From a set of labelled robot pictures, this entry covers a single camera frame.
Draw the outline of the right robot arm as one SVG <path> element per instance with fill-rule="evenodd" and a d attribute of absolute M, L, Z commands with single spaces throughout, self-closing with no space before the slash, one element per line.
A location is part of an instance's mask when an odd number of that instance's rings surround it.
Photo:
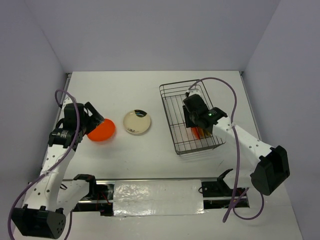
<path fill-rule="evenodd" d="M 232 123 L 227 114 L 214 107 L 209 109 L 200 94 L 187 92 L 183 100 L 187 127 L 199 127 L 233 147 L 254 167 L 250 174 L 253 187 L 265 196 L 271 195 L 289 176 L 287 151 L 280 145 L 273 147 Z"/>

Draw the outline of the orange plate front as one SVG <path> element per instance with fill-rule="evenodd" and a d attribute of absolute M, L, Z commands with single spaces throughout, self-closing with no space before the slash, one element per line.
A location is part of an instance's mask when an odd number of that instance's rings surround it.
<path fill-rule="evenodd" d="M 87 137 L 93 142 L 104 142 L 112 138 L 116 133 L 116 125 L 110 119 L 105 118 Z"/>

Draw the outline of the orange plate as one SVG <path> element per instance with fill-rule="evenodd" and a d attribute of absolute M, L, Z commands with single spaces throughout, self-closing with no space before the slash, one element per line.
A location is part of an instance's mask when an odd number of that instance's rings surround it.
<path fill-rule="evenodd" d="M 197 127 L 192 127 L 191 128 L 191 131 L 192 131 L 192 134 L 194 135 L 194 137 L 197 139 L 197 140 L 200 140 L 201 137 L 200 137 L 200 134 L 199 134 L 199 130 Z"/>
<path fill-rule="evenodd" d="M 112 138 L 116 133 L 116 125 L 110 119 L 105 118 L 87 137 L 93 142 L 104 142 Z"/>

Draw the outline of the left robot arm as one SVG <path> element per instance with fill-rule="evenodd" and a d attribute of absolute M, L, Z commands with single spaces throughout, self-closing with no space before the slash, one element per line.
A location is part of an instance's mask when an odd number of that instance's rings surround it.
<path fill-rule="evenodd" d="M 41 170 L 43 178 L 30 187 L 22 207 L 15 207 L 11 220 L 25 237 L 58 239 L 66 226 L 67 215 L 83 198 L 93 199 L 98 194 L 96 178 L 77 174 L 62 189 L 61 185 L 85 135 L 95 130 L 104 118 L 90 102 L 64 103 L 63 118 L 49 134 L 46 159 Z"/>

